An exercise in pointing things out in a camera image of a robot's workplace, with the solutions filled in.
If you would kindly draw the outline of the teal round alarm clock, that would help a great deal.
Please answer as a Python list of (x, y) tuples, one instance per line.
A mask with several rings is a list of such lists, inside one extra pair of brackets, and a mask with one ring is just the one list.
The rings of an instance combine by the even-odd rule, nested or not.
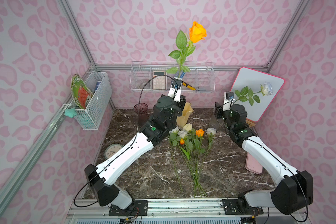
[(112, 144), (108, 146), (104, 152), (104, 156), (106, 159), (109, 159), (114, 154), (116, 154), (123, 146), (120, 144)]

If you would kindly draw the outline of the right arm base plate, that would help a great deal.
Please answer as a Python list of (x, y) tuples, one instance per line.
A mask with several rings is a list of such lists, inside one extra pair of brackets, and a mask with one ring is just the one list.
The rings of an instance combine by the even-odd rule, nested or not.
[(251, 207), (242, 199), (221, 199), (220, 206), (224, 208), (225, 215), (262, 215), (264, 214), (261, 207)]

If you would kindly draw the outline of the pink pencil case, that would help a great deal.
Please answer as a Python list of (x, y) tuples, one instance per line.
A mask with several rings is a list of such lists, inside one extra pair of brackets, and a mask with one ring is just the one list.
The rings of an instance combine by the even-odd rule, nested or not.
[(263, 166), (251, 155), (247, 154), (245, 168), (255, 174), (263, 172)]

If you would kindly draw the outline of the large orange rose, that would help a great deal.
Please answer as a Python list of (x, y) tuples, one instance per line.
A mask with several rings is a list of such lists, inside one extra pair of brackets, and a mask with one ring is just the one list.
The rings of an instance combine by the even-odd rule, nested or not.
[(194, 21), (192, 27), (189, 28), (188, 34), (180, 30), (175, 39), (177, 50), (169, 53), (169, 57), (176, 60), (177, 67), (167, 69), (166, 73), (176, 74), (178, 77), (182, 77), (182, 72), (190, 72), (188, 66), (185, 65), (186, 59), (195, 51), (195, 44), (204, 40), (206, 36), (206, 29), (196, 21)]

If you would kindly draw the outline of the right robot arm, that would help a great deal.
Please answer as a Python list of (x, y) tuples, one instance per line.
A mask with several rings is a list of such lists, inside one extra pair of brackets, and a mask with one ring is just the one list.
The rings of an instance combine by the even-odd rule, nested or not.
[(215, 117), (222, 119), (230, 139), (248, 152), (270, 174), (274, 190), (250, 190), (238, 197), (238, 208), (246, 212), (253, 207), (276, 208), (284, 215), (307, 208), (313, 203), (313, 177), (281, 159), (246, 123), (245, 107), (234, 103), (234, 92), (224, 93), (222, 105), (215, 104)]

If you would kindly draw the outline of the pale blue rose back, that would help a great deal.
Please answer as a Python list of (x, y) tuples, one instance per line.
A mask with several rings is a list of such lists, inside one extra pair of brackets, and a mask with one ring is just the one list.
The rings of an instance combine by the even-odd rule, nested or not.
[(261, 102), (261, 97), (274, 95), (273, 87), (269, 82), (261, 84), (258, 91), (254, 91), (249, 86), (245, 86), (241, 90), (234, 90), (233, 92), (235, 93), (236, 101), (248, 102), (250, 106), (259, 104)]

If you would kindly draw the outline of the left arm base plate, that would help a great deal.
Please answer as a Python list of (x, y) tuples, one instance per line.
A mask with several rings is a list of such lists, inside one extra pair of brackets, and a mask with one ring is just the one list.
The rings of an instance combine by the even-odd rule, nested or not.
[(121, 209), (116, 205), (111, 205), (109, 216), (146, 216), (148, 210), (148, 200), (133, 201), (126, 209)]

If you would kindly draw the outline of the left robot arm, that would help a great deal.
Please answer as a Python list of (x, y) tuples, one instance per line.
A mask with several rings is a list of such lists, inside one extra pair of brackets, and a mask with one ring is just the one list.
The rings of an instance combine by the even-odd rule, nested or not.
[(186, 102), (181, 94), (182, 83), (181, 78), (173, 78), (169, 94), (157, 100), (148, 121), (123, 148), (106, 161), (85, 168), (87, 186), (100, 206), (111, 204), (126, 210), (133, 205), (133, 198), (115, 182), (133, 162), (176, 128), (176, 119), (182, 116)]

